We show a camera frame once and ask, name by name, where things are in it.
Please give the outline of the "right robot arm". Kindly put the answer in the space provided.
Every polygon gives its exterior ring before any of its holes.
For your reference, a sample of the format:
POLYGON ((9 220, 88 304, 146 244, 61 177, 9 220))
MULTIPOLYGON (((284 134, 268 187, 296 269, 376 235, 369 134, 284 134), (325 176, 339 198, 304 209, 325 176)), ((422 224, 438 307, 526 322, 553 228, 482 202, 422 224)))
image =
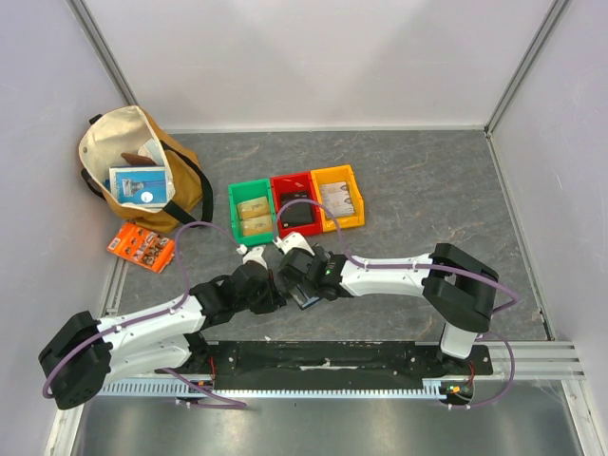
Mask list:
POLYGON ((451 244, 407 258, 333 254, 302 239, 278 239, 275 246, 282 254, 277 276, 302 309, 366 295, 425 299, 445 320, 434 356, 445 373, 464 368, 476 337, 489 330, 499 276, 451 244))

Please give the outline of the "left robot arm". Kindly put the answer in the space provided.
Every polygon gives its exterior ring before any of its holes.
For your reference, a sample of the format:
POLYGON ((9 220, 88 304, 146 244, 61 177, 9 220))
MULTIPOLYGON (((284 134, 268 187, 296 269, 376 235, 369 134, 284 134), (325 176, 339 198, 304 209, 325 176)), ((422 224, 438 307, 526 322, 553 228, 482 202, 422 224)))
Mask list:
POLYGON ((126 377, 200 372, 210 356, 204 330, 244 311, 270 314, 285 304, 273 273, 248 261, 144 311, 100 319, 76 313, 38 356, 46 377, 43 395, 61 410, 73 409, 126 377))

